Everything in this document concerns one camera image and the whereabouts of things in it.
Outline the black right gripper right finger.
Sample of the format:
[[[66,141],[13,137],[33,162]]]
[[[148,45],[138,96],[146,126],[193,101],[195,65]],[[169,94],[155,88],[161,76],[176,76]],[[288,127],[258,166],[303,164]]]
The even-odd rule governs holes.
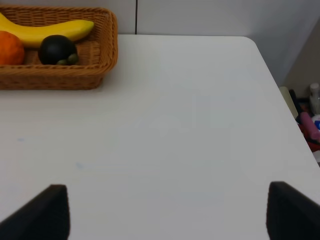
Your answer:
[[[271,240],[318,240],[320,205],[284,181],[269,185],[266,229]]]

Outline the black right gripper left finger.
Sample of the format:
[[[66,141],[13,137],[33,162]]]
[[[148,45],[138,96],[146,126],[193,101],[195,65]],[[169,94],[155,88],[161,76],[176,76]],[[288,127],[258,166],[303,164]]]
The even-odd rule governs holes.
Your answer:
[[[2,240],[67,240],[71,231],[68,189],[53,184],[0,222]]]

